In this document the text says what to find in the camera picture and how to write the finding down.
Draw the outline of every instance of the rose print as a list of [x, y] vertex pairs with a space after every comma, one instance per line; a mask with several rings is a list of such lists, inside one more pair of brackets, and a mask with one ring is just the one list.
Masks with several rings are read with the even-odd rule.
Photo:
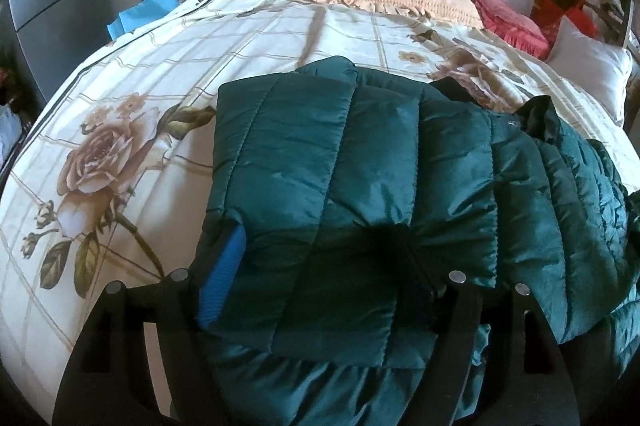
[[153, 145], [159, 110], [102, 124], [69, 152], [58, 177], [58, 222], [65, 236], [93, 231], [114, 194], [124, 193]]
[[418, 54], [417, 52], [404, 52], [404, 51], [400, 51], [398, 53], [398, 57], [403, 60], [403, 61], [408, 61], [413, 63], [414, 65], [420, 64], [420, 63], [426, 63], [427, 62], [427, 58], [425, 58], [424, 56], [421, 56], [420, 54]]
[[436, 65], [437, 72], [428, 74], [431, 80], [436, 81], [447, 76], [451, 77], [464, 86], [483, 108], [499, 111], [508, 109], [505, 102], [495, 92], [480, 87], [474, 81], [474, 78], [479, 78], [481, 84], [482, 81], [488, 82], [492, 74], [497, 73], [495, 70], [491, 70], [465, 48], [453, 47], [452, 51], [449, 48], [447, 54], [448, 59]]
[[111, 108], [94, 109], [80, 125], [84, 141], [66, 157], [58, 175], [57, 191], [62, 200], [58, 209], [49, 200], [38, 205], [35, 217], [37, 229], [57, 222], [59, 229], [30, 232], [23, 239], [22, 254], [29, 259], [41, 237], [60, 232], [62, 239], [45, 253], [40, 268], [40, 287], [55, 287], [67, 264], [71, 245], [80, 243], [74, 264], [76, 293], [86, 297], [95, 277], [98, 257], [104, 249], [99, 237], [105, 228], [120, 225], [130, 232], [149, 260], [159, 278], [164, 276], [162, 263], [138, 227], [123, 213], [133, 186], [149, 170], [161, 170], [167, 164], [167, 152], [173, 143], [191, 131], [208, 124], [215, 110], [206, 106], [195, 108], [179, 104], [167, 109], [162, 117], [153, 107], [135, 119], [131, 115], [145, 105], [145, 96], [131, 94], [114, 111], [119, 118], [108, 115]]

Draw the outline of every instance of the white pillow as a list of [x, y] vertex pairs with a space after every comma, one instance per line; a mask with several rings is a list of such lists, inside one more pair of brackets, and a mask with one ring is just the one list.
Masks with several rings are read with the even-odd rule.
[[628, 50], [585, 36], [563, 16], [558, 39], [546, 63], [558, 75], [589, 92], [617, 126], [623, 125], [626, 82], [633, 68]]

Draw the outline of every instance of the black metal frame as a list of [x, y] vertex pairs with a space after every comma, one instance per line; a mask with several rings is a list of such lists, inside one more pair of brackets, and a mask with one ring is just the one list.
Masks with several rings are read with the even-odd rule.
[[[471, 367], [480, 323], [492, 325], [478, 411], [456, 422], [475, 426], [578, 426], [574, 391], [551, 329], [524, 284], [482, 288], [453, 271], [442, 303], [449, 323], [401, 426], [450, 426]], [[196, 345], [197, 308], [186, 269], [161, 282], [105, 287], [71, 354], [58, 392], [53, 426], [92, 424], [233, 424]], [[162, 361], [180, 422], [163, 416], [154, 396], [143, 323], [158, 326]]]

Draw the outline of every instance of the checkered pattern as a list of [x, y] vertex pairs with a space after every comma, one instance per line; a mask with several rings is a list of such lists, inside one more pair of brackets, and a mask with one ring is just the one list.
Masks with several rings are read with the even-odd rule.
[[[73, 242], [59, 283], [41, 287], [45, 252], [60, 240], [43, 236], [30, 258], [23, 240], [36, 231], [38, 208], [58, 206], [65, 158], [85, 136], [96, 108], [112, 109], [132, 93], [144, 110], [176, 104], [216, 105], [229, 81], [293, 70], [328, 56], [429, 82], [453, 75], [495, 110], [513, 110], [532, 96], [552, 96], [558, 114], [586, 137], [602, 141], [631, 190], [640, 160], [622, 129], [587, 93], [545, 64], [491, 34], [436, 21], [371, 14], [339, 4], [287, 0], [189, 0], [162, 21], [119, 38], [65, 82], [28, 139], [0, 202], [0, 355], [9, 374], [50, 420], [69, 353], [104, 286], [158, 280], [140, 244], [121, 225], [100, 238], [96, 273], [85, 298], [74, 289]], [[200, 236], [211, 186], [215, 119], [172, 145], [161, 168], [136, 181], [124, 215], [156, 252], [165, 272], [188, 266]]]

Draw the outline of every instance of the metal bolt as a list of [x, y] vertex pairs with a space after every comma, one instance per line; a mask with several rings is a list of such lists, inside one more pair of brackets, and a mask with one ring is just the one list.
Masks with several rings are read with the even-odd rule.
[[451, 271], [449, 273], [449, 279], [453, 283], [464, 283], [466, 281], [466, 274], [462, 271]]
[[176, 269], [169, 276], [171, 276], [173, 281], [183, 281], [189, 277], [189, 271], [184, 268]]
[[523, 283], [517, 283], [515, 289], [518, 294], [523, 296], [529, 296], [529, 294], [531, 294], [529, 286]]
[[107, 284], [107, 287], [104, 288], [104, 290], [107, 291], [107, 294], [116, 294], [123, 287], [124, 287], [124, 284], [121, 281], [115, 280], [115, 281], [110, 281]]

